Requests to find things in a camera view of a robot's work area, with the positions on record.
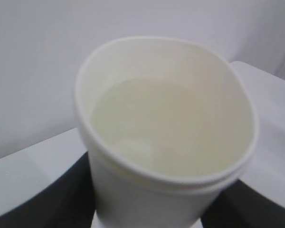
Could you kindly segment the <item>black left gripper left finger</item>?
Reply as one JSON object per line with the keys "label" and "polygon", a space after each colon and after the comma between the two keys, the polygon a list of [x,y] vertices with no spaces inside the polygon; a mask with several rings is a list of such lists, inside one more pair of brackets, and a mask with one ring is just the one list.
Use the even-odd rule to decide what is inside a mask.
{"label": "black left gripper left finger", "polygon": [[0,228],[89,228],[95,196],[87,153],[39,194],[0,216]]}

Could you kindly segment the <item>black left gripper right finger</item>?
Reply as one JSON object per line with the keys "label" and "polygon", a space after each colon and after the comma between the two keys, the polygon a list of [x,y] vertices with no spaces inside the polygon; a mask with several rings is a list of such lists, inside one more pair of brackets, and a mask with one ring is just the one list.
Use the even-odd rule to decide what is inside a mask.
{"label": "black left gripper right finger", "polygon": [[285,208],[237,181],[200,218],[204,228],[285,228]]}

